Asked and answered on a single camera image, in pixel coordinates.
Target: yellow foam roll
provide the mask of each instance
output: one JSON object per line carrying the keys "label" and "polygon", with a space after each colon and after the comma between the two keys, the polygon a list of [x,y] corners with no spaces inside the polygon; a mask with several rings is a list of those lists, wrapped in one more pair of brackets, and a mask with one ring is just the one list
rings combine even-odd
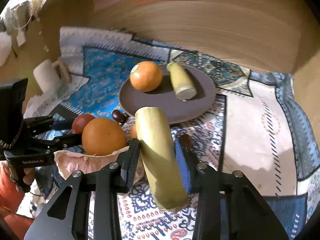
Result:
{"label": "yellow foam roll", "polygon": [[157,107],[140,108],[136,130],[152,196],[161,210],[177,212],[188,205],[167,117]]}
{"label": "yellow foam roll", "polygon": [[192,80],[182,66],[172,62],[167,65],[167,70],[170,72],[171,84],[178,99],[189,100],[197,94]]}

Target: round plate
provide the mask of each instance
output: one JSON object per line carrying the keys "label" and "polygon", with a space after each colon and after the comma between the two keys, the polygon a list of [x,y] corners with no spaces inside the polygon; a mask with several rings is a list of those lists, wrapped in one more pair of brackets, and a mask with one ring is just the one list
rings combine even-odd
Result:
{"label": "round plate", "polygon": [[183,66],[193,81],[197,94],[191,100],[181,101],[173,91],[167,65],[160,65],[163,79],[160,86],[151,92],[140,92],[132,87],[128,79],[119,93],[119,101],[123,110],[135,116],[138,109],[150,106],[161,108],[169,123],[191,120],[207,111],[216,97],[216,88],[210,77],[193,67]]}

